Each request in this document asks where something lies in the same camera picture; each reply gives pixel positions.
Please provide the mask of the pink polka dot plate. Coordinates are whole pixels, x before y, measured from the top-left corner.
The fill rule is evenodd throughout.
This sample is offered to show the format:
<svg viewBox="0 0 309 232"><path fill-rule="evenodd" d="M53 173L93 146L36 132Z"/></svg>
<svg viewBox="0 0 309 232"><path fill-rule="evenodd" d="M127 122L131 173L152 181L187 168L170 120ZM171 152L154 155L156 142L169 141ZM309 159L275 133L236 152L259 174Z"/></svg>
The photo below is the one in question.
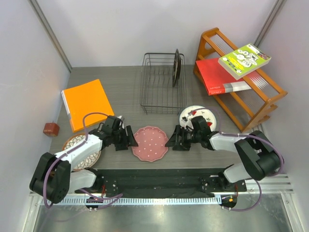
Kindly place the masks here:
<svg viewBox="0 0 309 232"><path fill-rule="evenodd" d="M134 138L138 146L132 147L132 152L141 161L154 162L162 159L168 152L169 148L165 147L168 137L158 127L146 126L140 128L134 134Z"/></svg>

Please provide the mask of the black wire dish rack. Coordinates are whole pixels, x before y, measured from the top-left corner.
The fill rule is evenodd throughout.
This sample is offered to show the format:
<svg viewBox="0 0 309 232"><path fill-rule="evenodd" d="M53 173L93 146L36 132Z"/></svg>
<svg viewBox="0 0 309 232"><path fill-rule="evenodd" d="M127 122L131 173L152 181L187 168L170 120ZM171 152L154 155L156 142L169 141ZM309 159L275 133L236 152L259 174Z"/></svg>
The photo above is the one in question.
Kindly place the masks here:
<svg viewBox="0 0 309 232"><path fill-rule="evenodd" d="M143 56L140 74L140 106L146 114L179 114L187 104L184 55L181 74L172 87L175 52L148 52Z"/></svg>

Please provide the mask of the brown floral pattern plate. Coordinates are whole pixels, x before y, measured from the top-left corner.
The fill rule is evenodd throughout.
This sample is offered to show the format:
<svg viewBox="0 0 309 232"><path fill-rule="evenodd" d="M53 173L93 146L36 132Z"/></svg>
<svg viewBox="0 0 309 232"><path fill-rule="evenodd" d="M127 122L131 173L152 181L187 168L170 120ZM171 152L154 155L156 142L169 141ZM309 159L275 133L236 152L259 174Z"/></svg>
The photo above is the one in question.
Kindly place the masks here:
<svg viewBox="0 0 309 232"><path fill-rule="evenodd" d="M72 147L73 145L79 143L83 139L85 139L85 134L84 133L79 133L79 134L76 134L76 135L70 137L64 143L64 145L62 147L62 150L69 149L70 147ZM73 168L73 171L74 172L79 172L79 171L81 171L83 169L91 168L98 161L98 159L100 158L100 155L101 155L101 151L95 152L95 153L89 155L83 161L78 163L77 166L75 168Z"/></svg>

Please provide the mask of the black rimmed beige plate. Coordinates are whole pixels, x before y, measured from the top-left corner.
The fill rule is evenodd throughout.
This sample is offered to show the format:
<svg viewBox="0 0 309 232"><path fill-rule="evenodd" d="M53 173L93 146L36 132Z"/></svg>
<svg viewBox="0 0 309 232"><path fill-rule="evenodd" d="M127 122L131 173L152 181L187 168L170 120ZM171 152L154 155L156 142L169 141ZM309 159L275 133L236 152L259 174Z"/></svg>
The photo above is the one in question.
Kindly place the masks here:
<svg viewBox="0 0 309 232"><path fill-rule="evenodd" d="M172 72L172 87L176 87L181 74L181 57L179 50L176 49L173 63L173 72Z"/></svg>

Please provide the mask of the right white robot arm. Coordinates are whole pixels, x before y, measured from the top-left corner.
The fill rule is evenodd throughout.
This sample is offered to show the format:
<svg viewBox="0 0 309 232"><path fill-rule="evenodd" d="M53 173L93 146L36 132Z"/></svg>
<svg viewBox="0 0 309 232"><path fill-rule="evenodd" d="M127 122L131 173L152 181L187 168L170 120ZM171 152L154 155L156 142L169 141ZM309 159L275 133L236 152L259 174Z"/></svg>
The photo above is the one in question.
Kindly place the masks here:
<svg viewBox="0 0 309 232"><path fill-rule="evenodd" d="M282 170L282 155L261 131L249 134L212 131L209 122L202 116L193 117L191 123L190 127L177 125L165 146L175 151L188 151L192 144L201 144L208 150L237 153L241 162L226 167L218 174L220 189L230 191L239 181L260 181Z"/></svg>

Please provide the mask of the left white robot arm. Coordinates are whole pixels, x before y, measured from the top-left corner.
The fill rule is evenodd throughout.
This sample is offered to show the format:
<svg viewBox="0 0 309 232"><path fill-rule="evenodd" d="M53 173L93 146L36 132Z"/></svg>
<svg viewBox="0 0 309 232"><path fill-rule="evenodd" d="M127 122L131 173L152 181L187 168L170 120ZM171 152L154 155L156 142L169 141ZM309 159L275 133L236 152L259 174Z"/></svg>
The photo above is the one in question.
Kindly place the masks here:
<svg viewBox="0 0 309 232"><path fill-rule="evenodd" d="M74 168L90 155L110 145L116 151L137 147L138 143L130 126L124 126L122 116L106 116L96 129L84 130L85 138L69 149L58 153L44 153L36 166L29 184L31 191L43 198L46 208L61 202L68 193L89 189L97 193L103 181L93 169L75 172Z"/></svg>

